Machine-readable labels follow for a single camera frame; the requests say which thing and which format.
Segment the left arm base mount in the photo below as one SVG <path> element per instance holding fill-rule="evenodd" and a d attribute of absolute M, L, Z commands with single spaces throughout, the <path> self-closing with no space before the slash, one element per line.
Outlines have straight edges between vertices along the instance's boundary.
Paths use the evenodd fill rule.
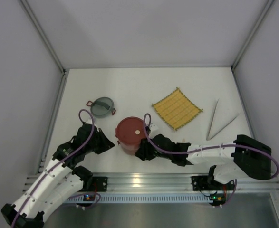
<path fill-rule="evenodd" d="M 108 177 L 92 177 L 85 181 L 81 192 L 107 192 Z"/>

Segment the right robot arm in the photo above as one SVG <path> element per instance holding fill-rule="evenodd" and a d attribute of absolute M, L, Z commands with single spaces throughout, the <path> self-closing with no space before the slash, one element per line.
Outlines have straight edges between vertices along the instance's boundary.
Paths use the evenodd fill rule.
<path fill-rule="evenodd" d="M 142 139 L 135 157 L 142 161 L 161 157 L 181 167 L 209 164 L 209 179 L 221 184 L 244 177 L 271 179 L 271 148 L 243 134 L 229 144 L 215 146 L 172 142 L 158 134 Z"/>

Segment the grey lunch box lid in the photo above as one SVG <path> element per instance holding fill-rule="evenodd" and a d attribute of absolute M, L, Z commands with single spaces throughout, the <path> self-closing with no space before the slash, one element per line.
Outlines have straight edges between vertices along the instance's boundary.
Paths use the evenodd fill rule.
<path fill-rule="evenodd" d="M 109 97 L 100 97 L 95 101 L 88 101 L 86 106 L 90 108 L 90 112 L 95 118 L 104 118 L 116 113 L 114 101 Z"/>

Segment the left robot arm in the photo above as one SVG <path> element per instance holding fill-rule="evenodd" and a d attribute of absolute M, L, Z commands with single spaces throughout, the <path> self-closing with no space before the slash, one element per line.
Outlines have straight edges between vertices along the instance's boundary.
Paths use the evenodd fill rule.
<path fill-rule="evenodd" d="M 93 124 L 83 124 L 52 159 L 31 187 L 1 213 L 12 228 L 41 228 L 48 217 L 78 191 L 93 188 L 93 173 L 80 166 L 89 153 L 102 154 L 115 145 Z"/>

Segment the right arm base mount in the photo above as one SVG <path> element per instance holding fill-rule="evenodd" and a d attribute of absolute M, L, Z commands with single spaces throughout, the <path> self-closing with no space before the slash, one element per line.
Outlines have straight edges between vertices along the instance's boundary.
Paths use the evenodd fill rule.
<path fill-rule="evenodd" d="M 207 175 L 192 176 L 192 187 L 194 191 L 217 191 L 217 190 L 234 190 L 234 181 L 222 184 Z"/>

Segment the metal tongs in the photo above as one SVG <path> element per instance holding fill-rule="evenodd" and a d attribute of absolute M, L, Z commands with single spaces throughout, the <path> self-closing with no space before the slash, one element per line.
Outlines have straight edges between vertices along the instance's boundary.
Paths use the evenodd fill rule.
<path fill-rule="evenodd" d="M 233 123 L 240 115 L 239 112 L 234 115 L 227 115 L 223 111 L 220 111 L 220 100 L 217 99 L 215 101 L 209 125 L 206 133 L 206 141 L 210 141 L 219 133 L 221 133 L 226 127 L 228 127 L 231 123 Z"/>

